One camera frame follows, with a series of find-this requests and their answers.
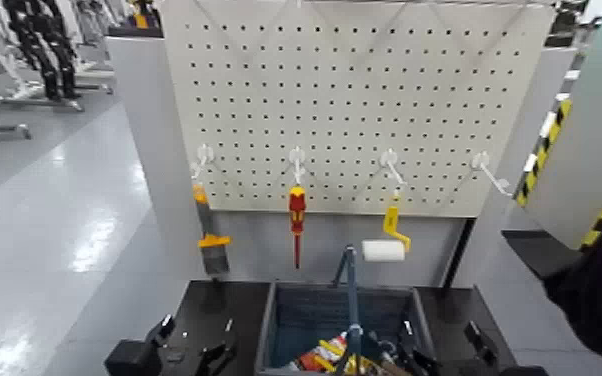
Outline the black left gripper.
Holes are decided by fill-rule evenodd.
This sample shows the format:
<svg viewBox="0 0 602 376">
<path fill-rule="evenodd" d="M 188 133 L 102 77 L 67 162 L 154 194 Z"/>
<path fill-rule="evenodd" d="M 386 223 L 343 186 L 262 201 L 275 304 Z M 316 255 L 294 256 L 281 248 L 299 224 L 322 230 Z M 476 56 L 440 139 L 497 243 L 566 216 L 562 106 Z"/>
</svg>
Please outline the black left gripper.
<svg viewBox="0 0 602 376">
<path fill-rule="evenodd" d="M 175 318 L 167 314 L 145 337 L 146 343 L 161 347 L 161 376 L 219 375 L 237 356 L 238 338 L 233 318 L 225 324 L 222 341 L 213 347 L 203 348 L 203 343 L 193 337 L 180 336 L 168 341 L 175 327 Z"/>
</svg>

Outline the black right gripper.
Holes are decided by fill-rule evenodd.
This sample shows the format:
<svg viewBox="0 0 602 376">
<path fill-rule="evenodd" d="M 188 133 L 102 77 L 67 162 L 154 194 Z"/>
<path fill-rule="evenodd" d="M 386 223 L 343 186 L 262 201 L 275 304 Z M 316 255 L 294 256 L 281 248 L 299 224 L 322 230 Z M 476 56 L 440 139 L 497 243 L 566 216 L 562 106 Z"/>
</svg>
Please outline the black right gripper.
<svg viewBox="0 0 602 376">
<path fill-rule="evenodd" d="M 448 362 L 439 365 L 429 330 L 418 322 L 403 320 L 397 335 L 399 364 L 412 375 L 498 376 L 497 346 L 474 322 L 469 321 L 464 335 L 481 362 Z"/>
</svg>

